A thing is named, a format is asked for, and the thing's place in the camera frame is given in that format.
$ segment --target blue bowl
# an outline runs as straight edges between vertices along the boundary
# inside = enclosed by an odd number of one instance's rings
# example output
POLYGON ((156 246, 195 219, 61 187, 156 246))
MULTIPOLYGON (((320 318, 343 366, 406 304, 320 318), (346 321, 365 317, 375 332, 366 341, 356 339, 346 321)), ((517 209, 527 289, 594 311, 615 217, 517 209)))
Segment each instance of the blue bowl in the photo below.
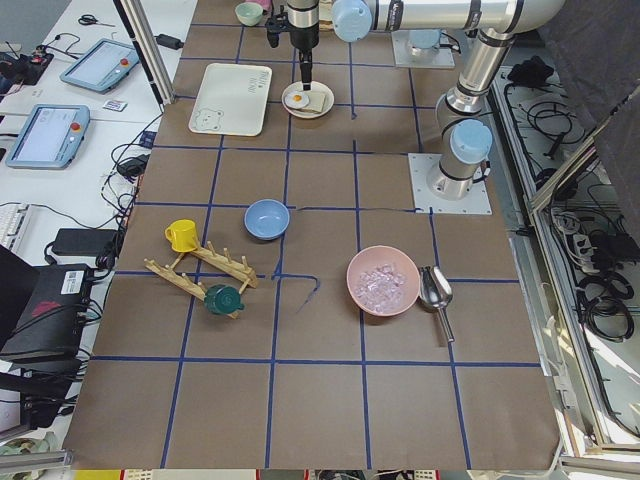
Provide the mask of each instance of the blue bowl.
POLYGON ((289 211, 277 200, 258 200, 244 213, 244 226, 260 240, 273 240, 289 226, 289 211))

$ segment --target keyboard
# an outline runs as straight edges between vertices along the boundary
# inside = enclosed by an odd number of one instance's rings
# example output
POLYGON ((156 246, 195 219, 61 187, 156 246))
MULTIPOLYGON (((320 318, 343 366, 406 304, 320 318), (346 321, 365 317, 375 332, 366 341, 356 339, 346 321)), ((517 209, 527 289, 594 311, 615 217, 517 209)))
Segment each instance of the keyboard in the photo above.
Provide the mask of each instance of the keyboard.
POLYGON ((0 206, 0 245, 16 253, 32 213, 26 203, 0 206))

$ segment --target cartoon bear print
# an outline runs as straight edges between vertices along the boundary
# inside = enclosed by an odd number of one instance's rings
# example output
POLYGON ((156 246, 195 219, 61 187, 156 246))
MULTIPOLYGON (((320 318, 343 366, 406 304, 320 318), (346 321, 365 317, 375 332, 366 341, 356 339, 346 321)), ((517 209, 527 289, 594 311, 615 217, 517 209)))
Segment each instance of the cartoon bear print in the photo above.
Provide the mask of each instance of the cartoon bear print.
POLYGON ((220 120, 224 116, 222 110, 212 110, 210 108, 201 108, 196 113, 195 125, 200 131, 217 132, 220 130, 220 120))

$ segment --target table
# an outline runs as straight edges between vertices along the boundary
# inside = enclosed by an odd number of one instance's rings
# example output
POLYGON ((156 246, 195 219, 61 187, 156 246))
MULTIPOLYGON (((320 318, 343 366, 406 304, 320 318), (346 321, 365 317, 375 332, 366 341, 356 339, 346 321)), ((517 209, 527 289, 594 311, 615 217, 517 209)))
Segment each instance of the table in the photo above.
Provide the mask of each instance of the table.
MULTIPOLYGON (((189 19, 195 7, 194 0, 181 2, 169 2, 154 0, 144 2, 152 28, 158 32, 171 34, 184 38, 189 25, 189 19)), ((115 29, 108 27, 82 27, 77 23, 77 18, 86 11, 86 2, 72 1, 59 22, 47 36, 47 41, 52 40, 58 32, 75 32, 81 35, 82 41, 77 45, 78 49, 85 49, 103 36, 114 37, 118 40, 126 40, 121 22, 115 16, 113 4, 107 0, 92 2, 91 13, 106 23, 117 24, 115 29)), ((168 65, 172 76, 177 66, 180 52, 173 50, 163 52, 163 58, 168 65)), ((74 161, 64 170, 27 170, 8 168, 5 163, 0 163, 0 203, 24 202, 30 204, 43 204, 53 209, 70 215, 84 225, 97 226, 112 217, 113 210, 102 199, 100 192, 106 176, 113 167, 110 157, 112 149, 123 143, 131 142, 134 136, 145 124, 151 122, 160 110, 151 94, 146 78, 141 69, 126 79, 126 82, 114 90, 114 92, 126 93, 131 98, 128 108, 123 114, 115 114, 102 110, 101 106, 107 97, 94 94, 88 90, 74 88, 60 82, 58 73, 62 71, 68 62, 64 56, 57 55, 51 67, 36 87, 25 87, 18 94, 8 96, 0 103, 0 112, 6 114, 0 124, 0 131, 4 133, 17 133, 22 128, 26 115, 36 103, 70 103, 85 104, 91 110, 91 123, 89 125, 85 141, 81 145, 74 161)), ((157 123, 150 126, 151 130, 157 130, 157 123)), ((10 148, 13 139, 2 138, 0 145, 10 148)), ((141 147, 133 147, 128 151, 130 155, 148 152, 141 147)), ((112 182, 118 193, 130 192, 131 184, 121 177, 115 177, 112 182)), ((55 238, 59 228, 78 227, 71 219, 62 217, 46 208, 34 207, 35 211, 29 225, 29 232, 23 239, 18 255, 32 265, 43 265, 43 250, 45 245, 55 238)), ((106 228, 113 228, 114 222, 108 223, 106 228)), ((93 265, 93 258, 65 257, 65 263, 84 262, 93 265)), ((107 280, 94 285, 92 299, 103 303, 108 290, 107 280)), ((98 325, 85 327, 81 346, 91 350, 95 340, 98 325)), ((74 384, 70 389, 70 396, 78 393, 79 384, 74 384)), ((52 430, 59 440, 66 435, 70 417, 59 417, 48 429, 40 429, 30 432, 29 437, 42 438, 47 430, 52 430)), ((58 472, 51 472, 48 476, 55 477, 58 472)))
MULTIPOLYGON (((491 216, 413 209, 407 153, 441 151, 434 105, 457 72, 394 68, 384 34, 352 46, 322 34, 315 79, 336 104, 301 120, 279 104, 297 75, 281 42, 272 50, 262 28, 239 26, 229 0, 196 8, 179 99, 65 440, 78 468, 546 469, 559 433, 493 182, 491 216), (272 68, 259 136, 187 129, 214 61, 272 68), (265 197, 291 211, 284 237, 267 243, 242 225, 265 197), (144 258, 173 260, 163 232, 178 218, 256 268, 261 284, 238 319, 211 316, 144 268, 144 258), (355 307, 345 269, 374 244, 442 267, 455 344, 418 305, 391 319, 355 307)), ((232 282, 193 258, 179 270, 206 286, 232 282)))
MULTIPOLYGON (((191 18, 196 0, 145 0, 142 4, 154 34, 165 33, 181 39, 186 38, 188 20, 191 18)), ((101 38, 131 43, 110 0, 94 1, 90 6, 82 0, 72 0, 51 29, 45 43, 53 41, 57 34, 63 32, 73 33, 81 39, 73 46, 72 52, 84 52, 101 38), (85 13, 91 13, 101 22, 116 27, 82 26, 77 20, 85 13)), ((62 36, 53 46, 64 49, 72 41, 72 37, 62 36)), ((170 78, 173 78, 180 51, 158 48, 167 72, 170 78)), ((60 74, 75 60, 55 51, 52 53, 55 57, 38 84, 22 87, 18 93, 7 96, 0 102, 0 114, 28 115, 38 103, 86 105, 91 111, 91 118, 95 120, 146 123, 160 113, 141 65, 134 67, 129 76, 113 90, 102 94, 60 81, 60 74), (112 99, 127 102, 126 109, 123 112, 115 112, 102 108, 107 100, 112 99)))

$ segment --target yellow mug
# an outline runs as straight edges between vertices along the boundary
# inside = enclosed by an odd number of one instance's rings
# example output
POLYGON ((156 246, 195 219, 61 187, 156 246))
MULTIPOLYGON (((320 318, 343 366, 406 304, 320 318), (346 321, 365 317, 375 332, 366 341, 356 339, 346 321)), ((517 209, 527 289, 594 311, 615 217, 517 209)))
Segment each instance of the yellow mug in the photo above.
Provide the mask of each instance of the yellow mug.
POLYGON ((200 246, 196 222, 193 220, 176 220, 164 231, 164 236, 171 242, 176 252, 193 252, 200 246))

